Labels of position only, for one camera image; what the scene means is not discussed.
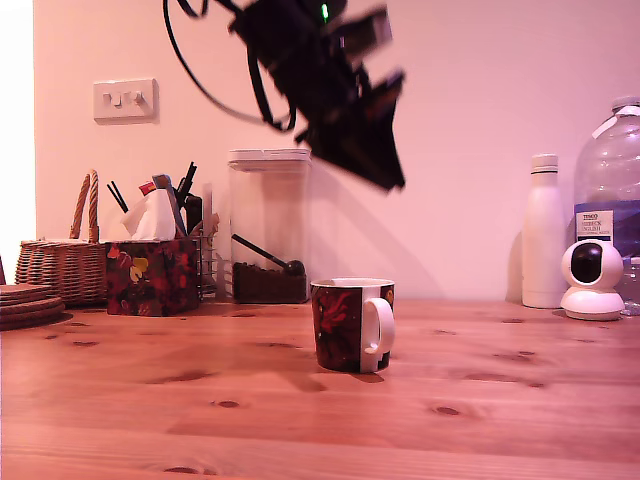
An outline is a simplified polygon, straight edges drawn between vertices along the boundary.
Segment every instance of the floral mug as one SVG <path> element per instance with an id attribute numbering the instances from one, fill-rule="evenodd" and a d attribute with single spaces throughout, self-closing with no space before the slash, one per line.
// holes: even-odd
<path id="1" fill-rule="evenodd" d="M 395 338 L 394 283 L 374 278 L 311 282 L 316 357 L 320 366 L 371 373 L 389 365 Z"/>

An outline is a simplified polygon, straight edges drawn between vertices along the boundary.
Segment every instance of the plastic water bottle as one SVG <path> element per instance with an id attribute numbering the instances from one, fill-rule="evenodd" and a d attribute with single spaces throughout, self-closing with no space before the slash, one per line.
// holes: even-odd
<path id="1" fill-rule="evenodd" d="M 622 280 L 618 283 L 618 293 L 624 300 L 625 309 L 623 315 L 640 315 L 640 257 L 627 257 L 623 261 L 624 272 Z"/>
<path id="2" fill-rule="evenodd" d="M 576 240 L 613 242 L 625 262 L 616 290 L 625 312 L 638 315 L 638 266 L 631 258 L 640 257 L 640 97 L 619 98 L 612 110 L 576 164 Z"/>
<path id="3" fill-rule="evenodd" d="M 561 261 L 567 224 L 558 187 L 558 157 L 536 155 L 522 229 L 522 303 L 559 308 L 567 291 Z"/>

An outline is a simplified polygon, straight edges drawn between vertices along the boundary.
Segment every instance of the floral tissue box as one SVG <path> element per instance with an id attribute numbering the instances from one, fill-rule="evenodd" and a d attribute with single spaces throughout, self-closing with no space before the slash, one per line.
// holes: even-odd
<path id="1" fill-rule="evenodd" d="M 195 241 L 106 243 L 107 313 L 165 317 L 198 307 Z"/>

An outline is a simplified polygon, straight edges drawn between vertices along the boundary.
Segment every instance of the light switch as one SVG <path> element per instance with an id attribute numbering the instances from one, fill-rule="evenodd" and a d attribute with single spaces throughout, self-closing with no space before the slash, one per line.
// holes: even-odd
<path id="1" fill-rule="evenodd" d="M 155 79 L 96 82 L 93 84 L 93 118 L 153 119 L 157 109 Z"/>

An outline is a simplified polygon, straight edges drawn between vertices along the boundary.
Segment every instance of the stack of coasters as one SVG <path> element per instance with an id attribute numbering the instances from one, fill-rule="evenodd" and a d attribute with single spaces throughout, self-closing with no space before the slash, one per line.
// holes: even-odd
<path id="1" fill-rule="evenodd" d="M 48 285 L 0 285 L 0 330 L 34 327 L 56 321 L 64 311 Z"/>

